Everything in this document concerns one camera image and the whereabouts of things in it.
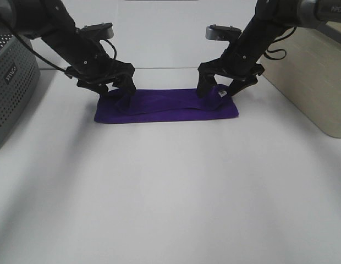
gray basket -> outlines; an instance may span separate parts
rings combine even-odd
[[[35,56],[15,37],[0,35],[0,49],[1,147],[30,100],[40,71]]]

black robotic arm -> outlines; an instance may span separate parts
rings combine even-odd
[[[256,62],[276,38],[291,28],[317,28],[326,21],[341,22],[341,0],[258,0],[255,16],[244,32],[209,26],[208,39],[230,44],[220,58],[200,65],[198,96],[203,97],[217,84],[215,75],[233,79],[227,91],[231,96],[255,85],[257,75],[265,71]]]
[[[100,44],[110,43],[112,23],[80,29],[61,0],[0,0],[0,34],[13,33],[40,37],[71,65],[64,72],[79,79],[79,87],[105,94],[107,84],[113,83],[135,93],[133,65],[116,60],[116,54],[110,58]]]

purple towel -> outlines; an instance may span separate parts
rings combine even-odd
[[[134,96],[113,90],[98,101],[95,121],[105,124],[175,122],[238,117],[238,109],[217,85],[204,98],[196,89],[137,90]]]

beige box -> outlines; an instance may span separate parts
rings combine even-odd
[[[317,30],[297,29],[270,47],[277,48],[288,55],[278,61],[262,57],[264,76],[322,131],[341,138],[341,44]]]

gray plastic bin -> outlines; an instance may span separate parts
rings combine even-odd
[[[0,49],[1,147],[30,100],[40,71],[35,56],[15,37],[0,35]]]

